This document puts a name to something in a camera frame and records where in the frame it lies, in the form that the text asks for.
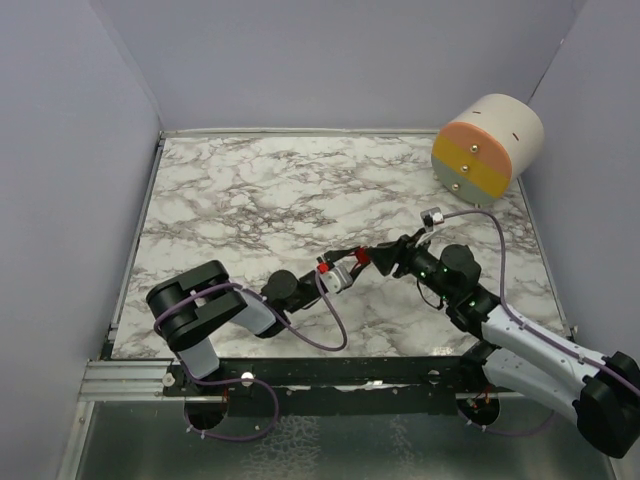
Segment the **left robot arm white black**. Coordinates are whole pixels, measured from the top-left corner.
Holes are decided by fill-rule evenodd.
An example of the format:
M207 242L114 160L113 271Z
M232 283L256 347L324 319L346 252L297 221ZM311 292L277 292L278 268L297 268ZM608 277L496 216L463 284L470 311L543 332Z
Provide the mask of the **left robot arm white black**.
M363 247L329 251L301 277L276 271L256 293L232 281L222 262L212 260L154 286L146 303L155 319L154 331L187 370L186 382L206 395L221 380L213 332L227 323L261 339L292 330L291 314L350 288L369 264Z

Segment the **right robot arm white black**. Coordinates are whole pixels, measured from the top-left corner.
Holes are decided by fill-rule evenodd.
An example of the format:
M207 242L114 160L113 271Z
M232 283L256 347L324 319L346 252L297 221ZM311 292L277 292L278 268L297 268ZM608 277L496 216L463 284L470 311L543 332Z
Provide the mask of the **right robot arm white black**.
M366 254L382 275L411 275L435 293L450 321L487 348L485 357L459 367L467 389L492 384L527 396L573 422L612 458L624 457L638 441L639 365L631 356L577 345L504 305L481 285L481 267L465 245L434 256L427 243L404 235Z

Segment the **cylindrical drawer box pastel front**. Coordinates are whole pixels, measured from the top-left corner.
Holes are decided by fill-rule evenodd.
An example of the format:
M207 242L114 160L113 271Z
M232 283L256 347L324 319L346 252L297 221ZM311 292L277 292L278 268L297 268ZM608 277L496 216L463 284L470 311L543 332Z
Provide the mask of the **cylindrical drawer box pastel front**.
M450 192L485 206L504 196L543 143L543 123L534 110L511 96L488 94L440 129L431 164Z

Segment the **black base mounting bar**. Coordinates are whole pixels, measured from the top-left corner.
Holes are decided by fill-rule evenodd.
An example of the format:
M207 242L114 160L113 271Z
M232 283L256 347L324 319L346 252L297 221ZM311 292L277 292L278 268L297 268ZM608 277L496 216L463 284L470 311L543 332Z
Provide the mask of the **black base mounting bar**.
M223 359L200 381L174 364L163 393L231 416L463 412L490 424L504 392L482 371L490 352L478 343L462 356Z

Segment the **aluminium extrusion rail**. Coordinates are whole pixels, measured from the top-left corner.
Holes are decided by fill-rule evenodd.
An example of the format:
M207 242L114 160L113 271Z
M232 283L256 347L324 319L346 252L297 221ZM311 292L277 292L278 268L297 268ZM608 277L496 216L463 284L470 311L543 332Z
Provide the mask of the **aluminium extrusion rail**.
M81 381L79 400L141 402L161 400L162 377L170 360L91 361Z

